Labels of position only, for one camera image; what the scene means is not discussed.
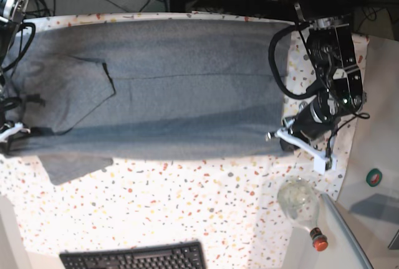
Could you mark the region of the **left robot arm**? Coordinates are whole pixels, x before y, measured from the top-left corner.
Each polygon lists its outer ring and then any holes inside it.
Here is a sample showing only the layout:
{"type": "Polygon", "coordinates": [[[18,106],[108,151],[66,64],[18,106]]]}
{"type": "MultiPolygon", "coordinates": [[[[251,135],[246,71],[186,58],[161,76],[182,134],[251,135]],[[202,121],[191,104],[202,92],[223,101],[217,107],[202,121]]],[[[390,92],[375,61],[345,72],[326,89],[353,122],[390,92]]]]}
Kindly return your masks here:
{"type": "Polygon", "coordinates": [[[298,114],[284,118],[283,131],[290,137],[312,144],[327,132],[336,136],[340,120],[348,115],[368,119],[361,111],[366,101],[362,74],[356,61],[352,30],[348,20],[348,0],[290,0],[297,14],[293,26],[277,32],[269,44],[269,65],[277,86],[287,97],[295,100],[311,98],[298,114]],[[305,93],[289,91],[275,61],[277,43],[291,32],[308,29],[303,44],[315,81],[305,93]]]}

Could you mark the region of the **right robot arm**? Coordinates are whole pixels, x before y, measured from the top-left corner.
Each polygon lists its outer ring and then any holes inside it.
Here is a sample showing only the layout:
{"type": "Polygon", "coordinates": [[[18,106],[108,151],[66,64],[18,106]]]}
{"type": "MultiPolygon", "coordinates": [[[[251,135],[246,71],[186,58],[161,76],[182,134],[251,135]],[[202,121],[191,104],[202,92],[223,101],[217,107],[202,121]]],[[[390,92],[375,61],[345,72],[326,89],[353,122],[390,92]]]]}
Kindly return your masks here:
{"type": "Polygon", "coordinates": [[[1,62],[4,62],[17,34],[23,33],[27,27],[31,28],[31,36],[26,47],[19,52],[15,61],[6,67],[1,66],[1,151],[5,150],[12,136],[22,131],[29,132],[23,123],[6,119],[6,113],[19,107],[22,103],[19,97],[10,94],[11,78],[6,75],[6,72],[16,67],[36,33],[34,24],[24,23],[28,3],[29,0],[1,0],[1,62]]]}

